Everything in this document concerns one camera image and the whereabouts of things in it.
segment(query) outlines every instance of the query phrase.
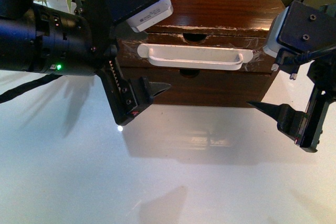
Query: drawer finger hole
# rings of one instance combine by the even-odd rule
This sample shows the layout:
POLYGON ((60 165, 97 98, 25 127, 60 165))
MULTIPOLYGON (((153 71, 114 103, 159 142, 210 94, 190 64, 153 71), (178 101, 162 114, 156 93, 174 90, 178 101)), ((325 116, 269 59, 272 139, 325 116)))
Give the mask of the drawer finger hole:
POLYGON ((199 69, 180 69, 180 75, 185 78, 195 78, 199 73, 199 69))
POLYGON ((185 39, 186 42, 189 44, 197 45, 202 43, 206 39, 207 35, 206 34, 188 34, 188 33, 183 33, 183 38, 185 39))

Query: black cable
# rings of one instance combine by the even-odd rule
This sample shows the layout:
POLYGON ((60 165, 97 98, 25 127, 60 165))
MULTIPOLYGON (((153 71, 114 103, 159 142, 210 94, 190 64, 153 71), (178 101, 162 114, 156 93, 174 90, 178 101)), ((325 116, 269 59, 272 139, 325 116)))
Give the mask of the black cable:
POLYGON ((6 91, 5 93, 3 93, 2 95, 0 95, 0 103, 8 102, 29 90, 32 90, 34 88, 37 88, 45 84, 48 84, 60 77, 61 76, 57 74, 49 74, 49 75, 43 76, 40 79, 30 81, 20 86, 17 86, 16 88, 10 89, 6 91))
POLYGON ((315 60, 325 55, 333 54, 336 52, 336 44, 324 47, 320 50, 314 52, 304 52, 303 54, 297 55, 295 57, 287 57, 284 59, 283 65, 303 65, 309 61, 315 60))

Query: white drawer handle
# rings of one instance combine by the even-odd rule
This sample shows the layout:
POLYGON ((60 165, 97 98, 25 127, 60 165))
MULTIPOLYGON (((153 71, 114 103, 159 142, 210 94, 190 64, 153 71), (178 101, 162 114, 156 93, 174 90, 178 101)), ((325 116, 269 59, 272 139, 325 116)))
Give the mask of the white drawer handle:
POLYGON ((248 49, 160 44, 140 44, 138 54, 155 66, 216 70, 238 70, 253 58, 248 49))

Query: white table surface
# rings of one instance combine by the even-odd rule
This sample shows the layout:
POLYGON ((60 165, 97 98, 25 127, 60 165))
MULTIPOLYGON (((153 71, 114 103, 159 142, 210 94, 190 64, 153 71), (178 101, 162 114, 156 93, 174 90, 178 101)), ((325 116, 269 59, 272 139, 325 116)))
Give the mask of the white table surface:
MULTIPOLYGON (((280 73, 264 101, 305 110, 307 69, 280 73)), ((0 71, 0 93, 39 77, 0 71)), ((153 105, 119 132, 96 77, 0 115, 2 224, 336 223, 335 104, 315 154, 255 109, 153 105)))

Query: scratched wood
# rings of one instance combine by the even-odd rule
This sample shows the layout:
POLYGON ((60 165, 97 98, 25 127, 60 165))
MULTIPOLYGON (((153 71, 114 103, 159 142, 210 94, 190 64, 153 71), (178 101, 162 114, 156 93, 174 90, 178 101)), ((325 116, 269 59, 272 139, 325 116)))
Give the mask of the scratched wood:
POLYGON ((174 14, 151 32, 266 37, 281 0, 171 0, 174 14))
POLYGON ((149 28, 147 40, 119 40, 124 76, 170 83, 172 88, 155 100, 160 104, 247 107, 246 101, 260 101, 276 76, 270 71, 274 58, 264 54, 262 46, 273 19, 284 10, 282 2, 172 0, 172 4, 173 15, 149 28), (188 34, 205 37, 195 42, 188 40, 188 34), (143 42, 251 49, 254 58, 238 71, 200 70, 196 77, 186 78, 180 69, 156 67, 141 59, 136 49, 143 42))

